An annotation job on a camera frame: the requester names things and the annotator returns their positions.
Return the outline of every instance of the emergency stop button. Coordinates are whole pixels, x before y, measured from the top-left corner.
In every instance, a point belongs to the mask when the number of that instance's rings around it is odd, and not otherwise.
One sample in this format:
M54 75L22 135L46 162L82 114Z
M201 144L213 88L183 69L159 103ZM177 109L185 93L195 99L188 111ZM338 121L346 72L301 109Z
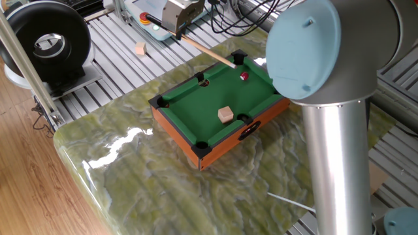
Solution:
M139 15L139 22L141 22L144 25L148 25L151 23L151 21L149 21L146 16L148 15L147 12L143 12Z

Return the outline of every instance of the green felt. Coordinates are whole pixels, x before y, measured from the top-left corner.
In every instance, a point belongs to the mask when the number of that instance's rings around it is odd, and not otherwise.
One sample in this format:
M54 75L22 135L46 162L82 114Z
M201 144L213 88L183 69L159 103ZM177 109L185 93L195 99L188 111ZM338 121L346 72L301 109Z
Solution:
M271 95L268 99L263 101L261 104L254 107L251 111L249 111L249 116L253 117L257 115L259 112L263 111L265 108L269 107L274 101L281 98L281 95Z
M246 81L240 78L244 71L249 74ZM192 144L215 144L239 126L235 122L238 114L252 117L256 114L252 111L264 110L281 98L274 95L268 74L247 58L237 69L218 64L206 71L204 77L209 86L199 86L196 78L163 96L170 106L162 111ZM234 121L222 124L217 111L226 106L233 111Z

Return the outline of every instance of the marble table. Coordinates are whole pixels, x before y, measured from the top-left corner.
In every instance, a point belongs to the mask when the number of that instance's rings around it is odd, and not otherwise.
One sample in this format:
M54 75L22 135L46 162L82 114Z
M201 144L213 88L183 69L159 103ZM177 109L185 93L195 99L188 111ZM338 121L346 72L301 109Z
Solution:
M262 63L256 30L213 48ZM201 54L60 128L54 143L84 198L114 234L284 234L313 206L300 107L292 104L200 172L153 120L148 99L216 61ZM395 124L372 107L369 146Z

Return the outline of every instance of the metal rod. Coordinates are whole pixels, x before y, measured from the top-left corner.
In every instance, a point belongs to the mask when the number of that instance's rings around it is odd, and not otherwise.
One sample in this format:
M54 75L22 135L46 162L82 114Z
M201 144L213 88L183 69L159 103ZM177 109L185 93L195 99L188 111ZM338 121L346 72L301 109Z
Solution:
M364 101L302 111L319 233L371 235Z
M13 29L7 22L7 19L2 12L0 12L0 40L3 42L5 48L12 56L24 78L27 80L27 82L29 82L29 85L38 98L38 101L42 107L44 107L46 114L49 115L51 112L57 111L57 107L52 101L51 96L48 94L46 88L42 84L42 80L40 79L34 66L25 53L25 50L23 49L17 36L14 34Z
M305 206L305 205L302 205L301 203L298 203L298 202L295 202L295 201L289 200L289 199L287 199L287 198L284 198L284 197L282 197L282 196L278 196L278 195L275 195L275 194L272 194L272 193L267 193L267 194L268 194L268 195L270 195L270 196L273 196L273 197L275 197L275 198L277 198L277 199L280 199L280 200L283 200L283 201L285 201L285 202L288 202L288 203L290 203L290 204L293 204L293 205L296 205L296 206L298 206L298 207L301 207L301 208L307 209L307 210L308 210L308 211L310 211L310 212L314 212L314 213L316 213L315 209L312 209L312 208L310 208L310 207L307 207L307 206Z
M121 13L121 11L122 11L122 7L121 7L121 4L120 4L120 0L112 0L112 1L113 1L113 5L114 5L114 8L115 8L114 13L116 14L116 16L117 16L120 20L122 20L122 21L123 21L123 19L122 19L122 13Z

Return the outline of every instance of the wooden floor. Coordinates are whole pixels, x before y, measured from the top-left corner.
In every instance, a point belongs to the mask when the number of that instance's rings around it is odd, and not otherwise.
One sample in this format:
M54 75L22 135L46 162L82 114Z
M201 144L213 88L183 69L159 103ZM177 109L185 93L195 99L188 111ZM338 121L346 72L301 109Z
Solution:
M0 235L107 234L47 131L33 130L39 115L31 111L31 92L5 78L3 65L0 61Z

